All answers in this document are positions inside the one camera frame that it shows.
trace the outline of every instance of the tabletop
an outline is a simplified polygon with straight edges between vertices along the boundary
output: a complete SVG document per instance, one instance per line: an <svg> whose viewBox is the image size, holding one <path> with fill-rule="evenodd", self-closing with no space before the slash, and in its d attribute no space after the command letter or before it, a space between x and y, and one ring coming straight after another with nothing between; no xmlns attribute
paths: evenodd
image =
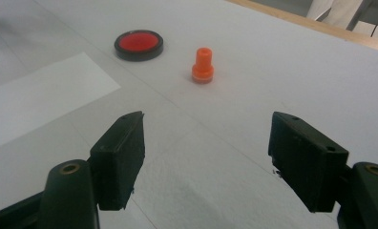
<svg viewBox="0 0 378 229"><path fill-rule="evenodd" d="M116 56L151 30L152 60ZM191 79L196 50L214 79ZM378 163L378 51L221 0L0 0L0 209L143 111L146 158L101 228L337 228L311 214L267 154L273 112L296 115Z"/></svg>

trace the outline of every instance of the orange plastic piece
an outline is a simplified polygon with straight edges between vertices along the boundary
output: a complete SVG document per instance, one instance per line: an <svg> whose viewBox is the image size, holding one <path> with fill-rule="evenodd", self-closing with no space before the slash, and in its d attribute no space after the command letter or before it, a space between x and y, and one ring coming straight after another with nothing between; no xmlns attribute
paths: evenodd
<svg viewBox="0 0 378 229"><path fill-rule="evenodd" d="M196 53L196 64L192 67L192 78L197 83L209 83L213 79L212 51L200 48Z"/></svg>

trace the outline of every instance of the white rectangle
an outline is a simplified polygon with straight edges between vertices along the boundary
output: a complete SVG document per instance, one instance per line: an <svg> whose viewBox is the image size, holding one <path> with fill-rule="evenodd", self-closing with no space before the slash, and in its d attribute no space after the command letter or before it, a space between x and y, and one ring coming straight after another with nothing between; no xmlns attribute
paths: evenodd
<svg viewBox="0 0 378 229"><path fill-rule="evenodd" d="M119 89L85 53L0 86L0 145Z"/></svg>

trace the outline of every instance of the table surface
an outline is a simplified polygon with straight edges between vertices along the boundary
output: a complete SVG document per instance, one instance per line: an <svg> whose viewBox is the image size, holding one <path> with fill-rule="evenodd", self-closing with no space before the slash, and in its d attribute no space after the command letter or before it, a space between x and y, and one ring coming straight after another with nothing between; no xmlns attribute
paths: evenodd
<svg viewBox="0 0 378 229"><path fill-rule="evenodd" d="M126 31L164 38L116 57ZM214 80L191 80L196 49ZM146 158L127 209L102 228L337 228L310 214L267 155L274 111L378 163L378 51L221 0L0 0L0 209L87 159L119 116L143 111Z"/></svg>

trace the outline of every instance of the chair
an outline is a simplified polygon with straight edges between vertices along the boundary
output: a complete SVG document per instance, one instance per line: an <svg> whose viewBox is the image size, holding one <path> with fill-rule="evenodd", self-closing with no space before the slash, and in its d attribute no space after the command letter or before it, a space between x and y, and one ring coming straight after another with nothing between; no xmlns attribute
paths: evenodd
<svg viewBox="0 0 378 229"><path fill-rule="evenodd" d="M353 31L358 21L378 26L378 0L363 0L346 29Z"/></svg>

